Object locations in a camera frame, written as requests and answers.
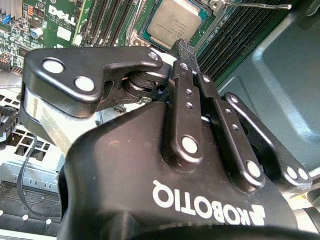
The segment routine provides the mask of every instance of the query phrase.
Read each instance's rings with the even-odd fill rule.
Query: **metal rod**
[[[268,5],[261,3],[231,3],[221,0],[221,2],[228,7],[247,7],[247,8],[258,8],[258,9],[270,9],[270,10],[291,10],[291,4],[282,5]]]

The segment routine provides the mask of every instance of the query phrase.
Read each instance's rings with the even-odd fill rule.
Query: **green circuit board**
[[[276,25],[288,14],[281,12],[271,14],[266,21],[265,15],[254,19],[260,10],[246,9],[240,15],[238,8],[228,7],[222,17],[215,17],[216,14],[200,0],[16,0],[21,2],[21,16],[10,18],[5,9],[0,8],[0,70],[11,71],[18,68],[19,72],[24,67],[24,57],[28,52],[42,48],[74,48],[74,47],[123,47],[123,46],[146,46],[158,48],[164,52],[170,50],[168,44],[156,42],[149,33],[149,26],[155,18],[161,5],[175,4],[174,18],[172,22],[162,25],[158,23],[159,29],[166,29],[168,38],[179,31],[179,28],[186,30],[190,25],[193,27],[189,38],[191,46],[195,47],[199,65],[207,65],[203,59],[207,59],[212,54],[215,42],[226,44],[225,49],[220,49],[220,53],[232,51],[237,41],[232,36],[228,38],[224,31],[229,31],[231,35],[241,35],[249,32],[249,24],[255,30],[255,22],[266,23],[260,32],[254,33],[256,36],[251,42],[246,43],[242,53],[234,51],[234,55],[219,55],[221,62],[231,59],[232,62],[224,62],[212,65],[210,69],[221,70],[218,75],[208,75],[214,81],[221,83],[229,73],[276,27]],[[243,2],[246,0],[234,0],[233,2]],[[270,3],[280,3],[284,0],[268,0]],[[162,10],[162,16],[166,16],[166,11]],[[179,22],[184,14],[192,17],[199,17],[200,23],[196,29],[192,21]],[[209,68],[203,68],[204,73],[210,72]]]

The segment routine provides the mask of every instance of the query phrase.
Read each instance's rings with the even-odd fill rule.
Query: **white label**
[[[177,212],[196,216],[199,215],[203,219],[215,219],[219,223],[228,223],[230,225],[244,225],[244,226],[264,226],[266,212],[261,205],[252,205],[252,211],[247,211],[239,207],[234,207],[230,204],[223,205],[219,201],[210,202],[203,196],[197,196],[192,204],[189,192],[184,193],[184,201],[181,202],[181,195],[183,192],[179,189],[173,191],[166,185],[159,181],[153,181],[155,185],[153,189],[153,199],[155,203],[164,209],[171,208]],[[167,195],[167,200],[163,201],[159,197],[159,193],[163,191]],[[205,206],[205,210],[200,208],[200,204]]]
[[[63,28],[62,26],[59,26],[58,32],[56,35],[58,38],[61,38],[61,39],[64,39],[64,40],[70,42],[71,34],[72,34],[71,31]]]
[[[73,26],[76,25],[76,19],[74,17],[70,18],[69,14],[65,14],[63,11],[56,9],[54,6],[49,6],[48,13],[53,16],[57,16],[59,19],[64,20],[68,24],[71,24]]]

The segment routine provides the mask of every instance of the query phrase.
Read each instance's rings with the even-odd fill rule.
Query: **screw hole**
[[[180,63],[180,66],[186,71],[188,71],[188,69],[189,69],[188,65],[185,64],[184,62]]]
[[[191,97],[194,93],[190,89],[187,89],[186,94],[188,97]]]
[[[42,66],[52,74],[61,74],[65,70],[64,64],[56,58],[47,58],[43,61]]]
[[[156,61],[159,60],[158,55],[157,55],[155,52],[153,52],[153,51],[150,52],[148,55],[149,55],[149,57],[152,58],[153,60],[156,60]]]
[[[157,88],[156,88],[156,92],[158,93],[158,94],[163,94],[164,92],[165,92],[165,90],[166,90],[166,88],[165,88],[165,86],[158,86]]]
[[[232,128],[233,128],[233,130],[235,130],[237,132],[239,131],[239,127],[237,125],[235,125],[235,124],[232,125]]]
[[[190,109],[190,110],[194,109],[194,106],[193,106],[192,103],[190,103],[190,102],[188,102],[188,103],[186,104],[186,107],[187,107],[188,109]]]
[[[210,82],[211,82],[210,78],[207,77],[207,76],[203,76],[203,79],[204,79],[204,81],[205,81],[206,83],[210,83]]]
[[[239,103],[238,98],[236,98],[235,96],[231,95],[231,100],[232,102],[234,102],[235,104]]]

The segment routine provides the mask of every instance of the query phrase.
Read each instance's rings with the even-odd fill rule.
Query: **screw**
[[[308,180],[308,174],[301,168],[298,169],[298,173],[300,175],[300,177],[302,177],[304,180]]]
[[[52,74],[61,74],[65,70],[65,66],[57,59],[45,60],[42,66]]]
[[[52,224],[52,220],[48,219],[47,221],[45,221],[45,229],[47,229],[49,227],[49,225]]]
[[[188,65],[187,65],[187,64],[185,64],[184,62],[180,63],[180,66],[181,66],[184,70],[186,70],[186,71],[188,71],[188,70],[189,70]]]
[[[249,170],[249,173],[255,178],[259,178],[261,176],[260,168],[253,161],[248,161],[246,166]]]
[[[29,219],[29,216],[28,215],[24,215],[23,217],[22,217],[22,220],[23,221],[27,221]]]
[[[235,130],[235,131],[237,131],[237,132],[239,131],[238,126],[237,126],[237,125],[235,125],[235,124],[233,124],[233,125],[232,125],[232,128],[233,128],[233,130]]]
[[[189,136],[184,136],[182,138],[182,146],[190,154],[195,154],[199,150],[196,141]]]
[[[290,178],[292,178],[292,179],[298,179],[298,175],[297,175],[297,173],[295,172],[295,170],[293,170],[293,168],[292,167],[287,167],[286,168],[286,172],[289,174],[289,176],[290,176]]]
[[[75,79],[74,84],[76,87],[85,92],[92,92],[95,89],[95,83],[90,78],[80,76]]]
[[[211,82],[210,78],[207,77],[207,76],[203,76],[203,79],[204,79],[204,81],[205,81],[206,83],[210,83],[210,82]]]
[[[191,97],[194,93],[190,89],[187,89],[186,94],[188,95],[188,97]]]
[[[187,102],[186,107],[187,107],[188,109],[194,109],[194,106],[193,106],[192,103],[190,103],[190,102]]]
[[[153,60],[156,60],[156,61],[158,61],[159,60],[159,57],[158,57],[158,55],[155,53],[155,52],[149,52],[149,57],[150,58],[152,58]]]
[[[235,104],[239,103],[238,98],[236,98],[235,96],[231,95],[231,100],[232,102],[234,102]]]

